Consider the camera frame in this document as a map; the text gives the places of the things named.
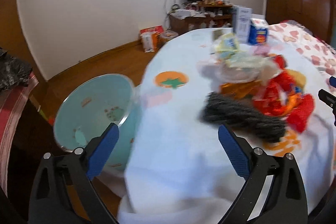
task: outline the red striped fabric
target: red striped fabric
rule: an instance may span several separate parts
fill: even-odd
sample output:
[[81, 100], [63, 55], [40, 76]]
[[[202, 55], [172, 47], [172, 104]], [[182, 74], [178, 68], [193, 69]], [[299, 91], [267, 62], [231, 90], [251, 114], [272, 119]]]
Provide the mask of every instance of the red striped fabric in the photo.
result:
[[28, 101], [29, 94], [38, 84], [36, 76], [30, 74], [27, 87], [17, 86], [0, 93], [0, 187], [7, 195], [7, 169], [9, 153], [16, 126]]

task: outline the green star pattern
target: green star pattern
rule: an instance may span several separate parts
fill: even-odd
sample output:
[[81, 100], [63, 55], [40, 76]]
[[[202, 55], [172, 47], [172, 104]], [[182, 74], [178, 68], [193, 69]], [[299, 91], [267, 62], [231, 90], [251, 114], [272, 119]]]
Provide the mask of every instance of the green star pattern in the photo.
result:
[[161, 82], [161, 84], [170, 85], [174, 90], [176, 90], [179, 85], [184, 85], [185, 82], [180, 81], [179, 78], [176, 79], [168, 78], [166, 81]]

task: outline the black garbage bag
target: black garbage bag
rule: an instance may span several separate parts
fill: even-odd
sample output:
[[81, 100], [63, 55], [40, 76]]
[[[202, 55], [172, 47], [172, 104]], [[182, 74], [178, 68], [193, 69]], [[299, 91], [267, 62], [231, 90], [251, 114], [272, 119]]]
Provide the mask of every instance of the black garbage bag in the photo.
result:
[[28, 86], [32, 67], [0, 47], [0, 92], [17, 85]]

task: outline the cardboard box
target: cardboard box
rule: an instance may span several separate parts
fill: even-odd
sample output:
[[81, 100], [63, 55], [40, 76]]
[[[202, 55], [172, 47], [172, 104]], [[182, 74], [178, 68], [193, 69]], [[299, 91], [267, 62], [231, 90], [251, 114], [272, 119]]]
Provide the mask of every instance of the cardboard box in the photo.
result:
[[264, 19], [251, 18], [250, 36], [248, 43], [251, 45], [265, 43], [268, 35], [268, 23]]
[[235, 6], [232, 15], [233, 30], [240, 43], [247, 43], [250, 35], [250, 20], [252, 9], [242, 6]]
[[161, 33], [163, 33], [162, 26], [155, 26], [140, 30], [142, 46], [145, 52], [156, 51]]

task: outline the orange box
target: orange box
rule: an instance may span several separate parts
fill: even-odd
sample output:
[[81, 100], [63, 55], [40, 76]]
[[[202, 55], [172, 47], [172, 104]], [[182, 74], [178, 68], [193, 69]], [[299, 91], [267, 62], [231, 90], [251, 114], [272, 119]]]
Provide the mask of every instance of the orange box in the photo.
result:
[[162, 26], [150, 27], [147, 29], [140, 30], [140, 36], [142, 41], [142, 46], [145, 52], [156, 51], [158, 41], [160, 39], [160, 34], [163, 33]]

